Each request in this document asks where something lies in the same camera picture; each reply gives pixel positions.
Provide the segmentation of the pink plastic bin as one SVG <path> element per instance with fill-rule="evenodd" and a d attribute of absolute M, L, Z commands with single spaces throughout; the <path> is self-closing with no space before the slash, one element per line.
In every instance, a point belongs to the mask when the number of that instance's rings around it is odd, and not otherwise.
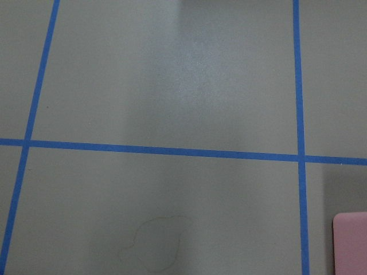
<path fill-rule="evenodd" d="M 366 274 L 366 212 L 339 213 L 333 219 L 335 274 Z"/>

